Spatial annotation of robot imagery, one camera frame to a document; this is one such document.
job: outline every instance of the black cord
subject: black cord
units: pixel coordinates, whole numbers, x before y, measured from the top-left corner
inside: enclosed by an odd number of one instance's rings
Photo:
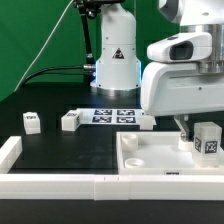
[[[83,66],[62,66],[62,67],[51,67],[51,68],[45,68],[42,69],[38,72],[35,72],[31,75],[29,75],[28,77],[26,77],[26,79],[24,79],[21,84],[19,85],[19,88],[24,86],[29,80],[37,77],[37,76],[41,76],[41,75],[45,75],[45,74],[51,74],[51,75],[55,75],[56,73],[53,73],[52,71],[62,71],[62,70],[76,70],[76,69],[83,69]],[[80,75],[80,74],[62,74],[62,73],[57,73],[59,75]]]

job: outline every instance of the white robot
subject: white robot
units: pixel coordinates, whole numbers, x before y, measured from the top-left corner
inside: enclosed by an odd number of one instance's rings
[[[104,4],[102,53],[96,62],[93,92],[131,96],[141,87],[141,62],[136,57],[136,20],[120,4]]]
[[[224,1],[159,0],[159,10],[181,32],[148,47],[155,62],[143,73],[142,108],[176,117],[224,110]]]

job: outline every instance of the white cube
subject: white cube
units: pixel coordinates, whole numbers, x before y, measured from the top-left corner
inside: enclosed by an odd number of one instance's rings
[[[194,126],[193,159],[201,167],[219,166],[222,128],[213,122]]]
[[[28,112],[23,114],[23,123],[27,135],[39,134],[40,130],[40,119],[37,113]]]
[[[82,111],[70,110],[61,118],[62,131],[75,131],[81,124]]]
[[[154,125],[156,125],[155,117],[142,112],[140,116],[140,130],[152,131]]]

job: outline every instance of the black tabletop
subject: black tabletop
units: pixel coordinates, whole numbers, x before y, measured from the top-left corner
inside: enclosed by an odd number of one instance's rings
[[[140,96],[100,96],[83,85],[34,83],[0,103],[0,145],[22,136],[23,153],[10,173],[117,174],[116,132],[138,125],[81,125],[61,131],[61,117],[76,108],[140,109]],[[23,113],[37,112],[41,134],[26,135]],[[223,126],[223,112],[192,115]],[[157,118],[155,131],[178,131],[172,117]],[[224,202],[1,200],[0,223],[223,223]]]

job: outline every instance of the warning label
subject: warning label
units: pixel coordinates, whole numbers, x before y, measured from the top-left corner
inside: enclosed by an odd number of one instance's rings
[[[124,55],[120,48],[117,49],[116,53],[113,56],[114,59],[124,59]]]

